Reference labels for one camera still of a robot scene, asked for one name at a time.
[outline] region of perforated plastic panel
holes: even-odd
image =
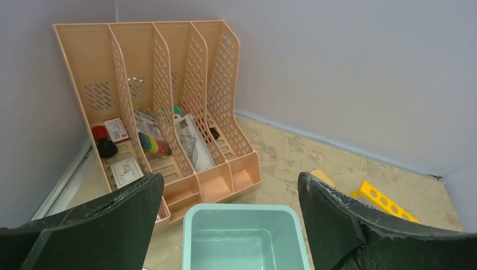
[[[207,106],[215,124],[224,131],[230,146],[238,156],[243,156],[251,153],[253,148],[233,115],[239,53],[239,39],[227,25],[224,25],[214,69],[210,76]]]
[[[154,29],[154,82],[153,82],[153,111],[157,121],[161,126],[166,141],[169,142],[172,153],[176,159],[177,165],[181,171],[189,176],[194,173],[192,165],[182,148],[179,139],[176,136],[176,127],[174,123],[174,112],[171,78],[170,59],[167,44],[157,28]]]
[[[139,162],[142,172],[144,174],[152,173],[151,167],[147,162],[144,152],[139,142],[139,137],[136,131],[136,120],[134,119],[134,110],[131,101],[131,93],[129,92],[128,79],[126,75],[126,69],[124,65],[123,54],[118,45],[116,38],[111,39],[112,54],[114,55],[114,69],[116,71],[116,80],[118,83],[118,95],[119,103],[121,106],[121,119],[124,124],[124,128],[129,134],[129,139],[137,155],[137,161]]]
[[[217,164],[225,162],[225,156],[210,134],[204,105],[206,104],[207,46],[197,29],[192,26],[187,50],[186,68],[181,109],[184,114],[192,114],[202,134],[210,154]]]

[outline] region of concrete floor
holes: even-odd
[[[260,155],[263,183],[257,190],[233,203],[284,204],[292,207],[302,219],[296,190],[298,174],[320,168],[342,192],[352,192],[359,188],[363,180],[367,180],[421,223],[462,231],[443,184],[434,178],[347,153],[250,119],[237,118],[237,122]],[[106,183],[99,165],[95,164],[69,208],[105,193]],[[182,226],[176,226],[151,239],[144,267],[150,270],[179,270],[181,260]]]

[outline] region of light blue plastic bin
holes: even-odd
[[[309,270],[288,206],[199,204],[184,219],[183,270]]]

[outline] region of green item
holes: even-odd
[[[174,105],[174,114],[182,116],[182,112],[177,105]]]

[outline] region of file organizer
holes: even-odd
[[[110,165],[134,156],[143,172],[161,173],[165,186],[155,232],[183,221],[199,203],[222,203],[256,187],[259,159],[233,113],[239,65],[238,38],[224,21],[170,21],[53,26],[109,189]],[[214,159],[197,172],[174,125],[177,105],[190,114]],[[144,152],[134,106],[153,114],[172,149],[170,156]],[[101,159],[91,128],[121,118],[130,140]],[[215,140],[209,128],[220,137]]]

